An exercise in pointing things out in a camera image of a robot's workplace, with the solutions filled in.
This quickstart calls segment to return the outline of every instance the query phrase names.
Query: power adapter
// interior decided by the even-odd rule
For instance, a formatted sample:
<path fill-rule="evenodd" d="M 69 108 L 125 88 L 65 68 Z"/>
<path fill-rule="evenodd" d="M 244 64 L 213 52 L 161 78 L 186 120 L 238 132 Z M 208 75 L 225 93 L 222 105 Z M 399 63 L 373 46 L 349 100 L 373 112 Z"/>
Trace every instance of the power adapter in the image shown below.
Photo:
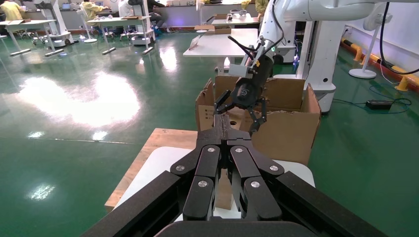
<path fill-rule="evenodd" d="M 367 100 L 365 105 L 371 110 L 390 110 L 393 102 L 386 100 Z"/>

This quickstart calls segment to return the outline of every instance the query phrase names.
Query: wooden board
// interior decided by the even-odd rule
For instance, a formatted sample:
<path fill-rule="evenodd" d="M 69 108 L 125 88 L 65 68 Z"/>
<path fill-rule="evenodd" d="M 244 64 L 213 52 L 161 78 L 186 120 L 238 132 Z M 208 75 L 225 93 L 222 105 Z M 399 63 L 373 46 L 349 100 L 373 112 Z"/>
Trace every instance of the wooden board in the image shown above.
<path fill-rule="evenodd" d="M 194 149 L 197 139 L 197 131 L 175 130 L 156 128 L 144 144 L 140 153 L 132 162 L 128 171 L 125 173 L 122 180 L 119 182 L 111 196 L 105 203 L 105 208 L 111 212 L 122 195 L 125 193 L 132 180 L 142 168 L 144 162 L 150 154 L 159 147 L 179 147 L 185 149 Z"/>

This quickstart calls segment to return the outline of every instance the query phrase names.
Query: monitor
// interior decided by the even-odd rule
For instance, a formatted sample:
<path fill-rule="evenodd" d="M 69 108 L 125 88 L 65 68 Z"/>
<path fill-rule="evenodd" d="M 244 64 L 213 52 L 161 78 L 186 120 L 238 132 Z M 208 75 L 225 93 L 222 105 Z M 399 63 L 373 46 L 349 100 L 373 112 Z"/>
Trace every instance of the monitor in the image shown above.
<path fill-rule="evenodd" d="M 62 9 L 70 9 L 69 3 L 63 3 Z"/>

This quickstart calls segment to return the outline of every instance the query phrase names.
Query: white stand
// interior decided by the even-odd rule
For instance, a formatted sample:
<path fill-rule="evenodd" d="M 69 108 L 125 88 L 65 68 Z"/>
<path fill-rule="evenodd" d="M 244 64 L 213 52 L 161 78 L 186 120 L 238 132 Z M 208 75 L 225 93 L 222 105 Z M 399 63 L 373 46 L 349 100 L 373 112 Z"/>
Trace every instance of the white stand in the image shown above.
<path fill-rule="evenodd" d="M 351 69 L 351 70 L 349 70 L 349 74 L 351 76 L 356 77 L 356 78 L 363 78 L 363 79 L 371 79 L 371 78 L 375 78 L 377 76 L 377 74 L 375 72 L 370 71 L 370 70 L 366 70 L 366 68 L 367 68 L 367 65 L 368 65 L 368 61 L 370 60 L 370 55 L 371 55 L 371 52 L 373 50 L 374 43 L 376 42 L 376 38 L 377 38 L 379 28 L 380 28 L 380 25 L 377 25 L 377 27 L 374 31 L 373 38 L 371 39 L 370 47 L 368 48 L 368 52 L 365 55 L 366 58 L 364 60 L 364 65 L 362 66 L 362 69 Z"/>

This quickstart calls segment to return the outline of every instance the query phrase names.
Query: white wall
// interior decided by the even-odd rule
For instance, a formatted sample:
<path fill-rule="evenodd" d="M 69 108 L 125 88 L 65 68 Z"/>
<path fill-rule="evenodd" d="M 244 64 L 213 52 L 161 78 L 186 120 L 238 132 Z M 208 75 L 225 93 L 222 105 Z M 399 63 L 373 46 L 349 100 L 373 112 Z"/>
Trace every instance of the white wall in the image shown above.
<path fill-rule="evenodd" d="M 386 61 L 411 71 L 419 68 L 419 3 L 391 3 L 388 13 L 393 15 L 384 27 L 383 51 Z M 363 47 L 366 53 L 373 32 L 364 30 L 364 20 L 348 21 L 352 33 L 345 38 Z M 373 54 L 379 56 L 379 33 Z"/>

